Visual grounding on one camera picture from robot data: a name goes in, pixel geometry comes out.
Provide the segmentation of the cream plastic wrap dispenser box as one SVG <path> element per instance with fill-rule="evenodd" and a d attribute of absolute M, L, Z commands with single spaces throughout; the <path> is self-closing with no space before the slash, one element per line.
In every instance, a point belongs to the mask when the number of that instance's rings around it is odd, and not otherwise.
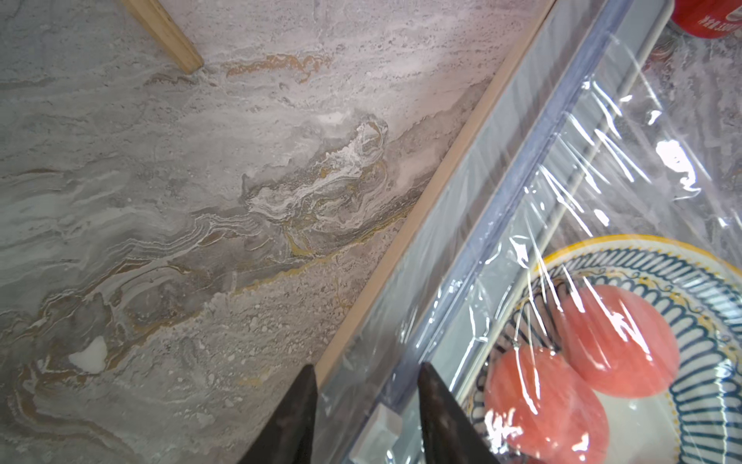
<path fill-rule="evenodd" d="M 554 154 L 610 46 L 605 89 L 627 89 L 672 13 L 670 1 L 549 1 L 508 53 L 338 334 L 318 363 L 316 463 L 419 463 L 417 377 L 430 363 L 466 402 L 558 217 Z"/>

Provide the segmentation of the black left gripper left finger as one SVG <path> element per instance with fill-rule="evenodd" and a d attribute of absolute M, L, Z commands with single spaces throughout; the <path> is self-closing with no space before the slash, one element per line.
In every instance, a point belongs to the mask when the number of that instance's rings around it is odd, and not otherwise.
<path fill-rule="evenodd" d="M 317 401 L 315 368 L 305 365 L 239 464 L 309 464 Z"/>

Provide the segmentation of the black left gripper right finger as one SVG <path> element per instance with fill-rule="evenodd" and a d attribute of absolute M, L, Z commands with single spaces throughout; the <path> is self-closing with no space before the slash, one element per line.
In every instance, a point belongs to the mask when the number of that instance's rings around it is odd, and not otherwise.
<path fill-rule="evenodd" d="M 431 363 L 420 366 L 417 388 L 427 464 L 498 463 Z"/>

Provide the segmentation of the striped plate of peaches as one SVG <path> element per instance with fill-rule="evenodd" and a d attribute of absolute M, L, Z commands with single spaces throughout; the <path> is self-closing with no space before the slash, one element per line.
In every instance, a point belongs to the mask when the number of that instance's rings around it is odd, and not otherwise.
<path fill-rule="evenodd" d="M 741 272 L 649 235 L 531 259 L 464 403 L 518 463 L 737 463 Z"/>

